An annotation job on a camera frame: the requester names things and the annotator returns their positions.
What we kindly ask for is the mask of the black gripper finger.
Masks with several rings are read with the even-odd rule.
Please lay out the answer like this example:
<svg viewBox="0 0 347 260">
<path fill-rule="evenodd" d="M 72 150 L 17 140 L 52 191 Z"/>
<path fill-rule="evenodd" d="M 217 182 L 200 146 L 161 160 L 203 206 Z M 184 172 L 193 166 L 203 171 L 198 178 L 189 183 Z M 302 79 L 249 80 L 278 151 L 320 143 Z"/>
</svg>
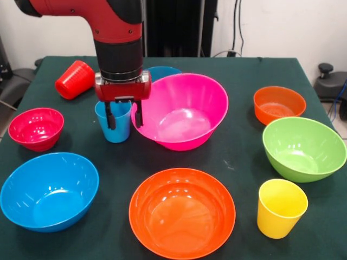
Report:
<svg viewBox="0 0 347 260">
<path fill-rule="evenodd" d="M 106 113 L 108 128 L 109 129 L 115 129 L 116 128 L 116 122 L 115 122 L 115 117 L 113 116 L 112 111 L 111 111 L 110 102 L 105 102 L 105 113 Z"/>
<path fill-rule="evenodd" d="M 142 101 L 141 100 L 135 100 L 134 103 L 137 106 L 137 110 L 134 114 L 135 123 L 136 123 L 136 127 L 140 128 L 141 126 L 143 126 Z"/>
</svg>

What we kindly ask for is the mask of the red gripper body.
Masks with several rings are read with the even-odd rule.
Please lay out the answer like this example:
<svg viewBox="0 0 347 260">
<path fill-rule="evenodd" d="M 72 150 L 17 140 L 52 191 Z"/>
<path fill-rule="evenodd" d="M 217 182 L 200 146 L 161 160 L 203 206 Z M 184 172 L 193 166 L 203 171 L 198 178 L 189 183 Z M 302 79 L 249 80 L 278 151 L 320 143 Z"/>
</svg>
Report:
<svg viewBox="0 0 347 260">
<path fill-rule="evenodd" d="M 101 73 L 96 73 L 94 89 L 98 99 L 102 102 L 146 100 L 150 97 L 151 75 L 149 71 L 143 71 L 135 80 L 111 82 L 105 80 Z"/>
</svg>

